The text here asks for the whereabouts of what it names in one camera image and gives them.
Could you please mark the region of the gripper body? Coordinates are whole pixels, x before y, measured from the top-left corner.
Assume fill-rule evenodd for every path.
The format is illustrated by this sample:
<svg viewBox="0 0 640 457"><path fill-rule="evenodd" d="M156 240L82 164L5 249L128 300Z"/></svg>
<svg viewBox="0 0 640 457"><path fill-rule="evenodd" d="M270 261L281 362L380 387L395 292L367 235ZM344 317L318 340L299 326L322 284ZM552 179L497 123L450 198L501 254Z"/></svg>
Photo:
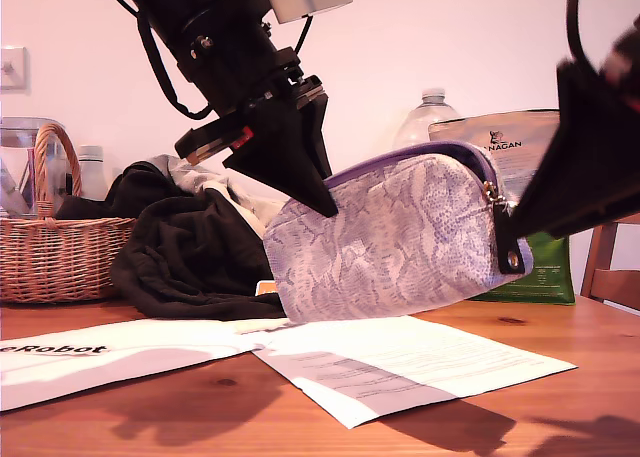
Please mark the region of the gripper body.
<svg viewBox="0 0 640 457"><path fill-rule="evenodd" d="M226 147L239 148L253 136L248 119L265 104L300 109L326 96L321 80L304 74L292 48L274 47L262 17L249 11L191 11L172 17L171 53L218 115L177 142L179 156L199 162Z"/></svg>

